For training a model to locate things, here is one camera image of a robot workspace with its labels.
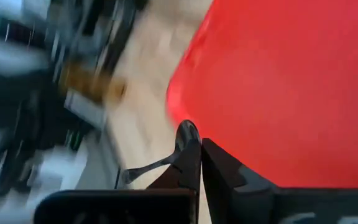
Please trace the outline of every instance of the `blurry machine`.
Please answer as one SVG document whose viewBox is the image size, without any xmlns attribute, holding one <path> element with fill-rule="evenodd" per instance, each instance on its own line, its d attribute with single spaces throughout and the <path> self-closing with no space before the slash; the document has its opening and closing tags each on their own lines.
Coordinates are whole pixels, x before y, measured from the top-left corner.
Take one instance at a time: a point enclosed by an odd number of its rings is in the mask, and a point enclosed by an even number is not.
<svg viewBox="0 0 358 224">
<path fill-rule="evenodd" d="M 0 5 L 0 198 L 39 188 L 54 160 L 74 164 L 83 137 L 103 127 L 78 101 L 102 103 L 141 3 L 52 1 L 47 20 Z M 119 99 L 125 81 L 112 87 Z"/>
</svg>

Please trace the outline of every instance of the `black plastic piece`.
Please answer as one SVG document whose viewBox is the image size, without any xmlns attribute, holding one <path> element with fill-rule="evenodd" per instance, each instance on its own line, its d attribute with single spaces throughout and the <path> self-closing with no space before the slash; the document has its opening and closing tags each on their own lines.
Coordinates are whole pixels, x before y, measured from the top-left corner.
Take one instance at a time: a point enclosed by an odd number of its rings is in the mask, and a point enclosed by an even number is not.
<svg viewBox="0 0 358 224">
<path fill-rule="evenodd" d="M 187 188 L 200 191 L 201 145 L 192 140 L 179 157 L 148 189 Z"/>
<path fill-rule="evenodd" d="M 210 139 L 203 139 L 203 177 L 213 223 L 269 223 L 272 184 Z"/>
<path fill-rule="evenodd" d="M 34 223 L 191 223 L 195 197 L 188 189 L 64 191 L 41 202 Z"/>
</svg>

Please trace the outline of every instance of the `wooden floor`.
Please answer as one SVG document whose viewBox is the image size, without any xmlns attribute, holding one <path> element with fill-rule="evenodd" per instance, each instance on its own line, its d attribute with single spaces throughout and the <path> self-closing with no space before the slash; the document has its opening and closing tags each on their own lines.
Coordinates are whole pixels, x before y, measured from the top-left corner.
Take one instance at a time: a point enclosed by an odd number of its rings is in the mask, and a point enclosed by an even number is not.
<svg viewBox="0 0 358 224">
<path fill-rule="evenodd" d="M 150 0 L 139 14 L 114 74 L 127 78 L 126 94 L 118 105 L 107 103 L 126 169 L 146 166 L 173 152 L 175 131 L 165 113 L 165 92 L 211 1 Z M 166 168 L 144 174 L 131 187 L 144 189 Z M 210 222 L 207 211 L 205 199 L 201 200 L 200 223 Z"/>
</svg>

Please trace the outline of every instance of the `red plastic surface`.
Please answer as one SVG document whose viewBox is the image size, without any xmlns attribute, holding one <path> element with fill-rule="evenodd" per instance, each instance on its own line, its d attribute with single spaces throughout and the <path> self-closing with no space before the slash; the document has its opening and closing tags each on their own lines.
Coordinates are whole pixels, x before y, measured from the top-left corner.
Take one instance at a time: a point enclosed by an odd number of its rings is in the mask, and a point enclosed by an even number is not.
<svg viewBox="0 0 358 224">
<path fill-rule="evenodd" d="M 282 187 L 358 187 L 358 1 L 215 0 L 167 90 Z"/>
</svg>

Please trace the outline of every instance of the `black equipment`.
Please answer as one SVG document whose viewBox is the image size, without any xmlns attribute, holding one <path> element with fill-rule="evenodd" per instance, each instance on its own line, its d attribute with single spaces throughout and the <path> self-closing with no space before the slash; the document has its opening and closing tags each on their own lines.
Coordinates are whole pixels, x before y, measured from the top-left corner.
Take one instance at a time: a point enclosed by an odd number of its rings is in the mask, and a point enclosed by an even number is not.
<svg viewBox="0 0 358 224">
<path fill-rule="evenodd" d="M 120 4 L 112 6 L 122 7 L 121 10 L 125 13 L 122 18 L 124 22 L 119 24 L 116 38 L 108 44 L 115 46 L 109 47 L 108 59 L 105 62 L 111 73 L 129 38 L 137 10 L 134 0 L 116 1 Z M 83 35 L 93 33 L 102 13 L 101 5 L 104 0 L 94 0 L 92 4 L 87 14 L 80 15 L 86 24 L 82 28 Z M 64 43 L 64 37 L 62 40 L 51 39 L 53 35 L 50 30 L 45 30 L 45 27 L 45 24 L 29 27 L 0 14 L 0 55 L 7 52 L 13 54 L 11 58 L 17 56 L 10 52 L 10 49 L 6 49 L 10 47 L 12 50 L 24 51 L 24 55 L 26 49 L 29 52 L 44 52 L 46 55 L 46 59 L 41 57 L 34 62 L 42 66 L 35 66 L 24 73 L 13 72 L 9 67 L 3 72 L 0 70 L 0 197 L 7 195 L 11 189 L 22 193 L 30 191 L 26 183 L 31 170 L 25 167 L 31 167 L 29 164 L 35 150 L 65 145 L 75 151 L 79 148 L 82 137 L 94 128 L 65 108 L 66 96 L 58 90 L 58 76 L 63 61 L 81 55 L 76 55 L 75 49 Z M 4 62 L 0 62 L 0 68 L 5 66 Z"/>
<path fill-rule="evenodd" d="M 188 121 L 179 127 L 180 145 L 181 153 L 174 152 L 170 167 L 147 189 L 57 192 L 37 207 L 34 223 L 197 223 L 202 164 L 214 224 L 358 224 L 358 189 L 280 188 L 212 140 L 200 141 Z M 123 172 L 125 182 L 131 173 Z"/>
</svg>

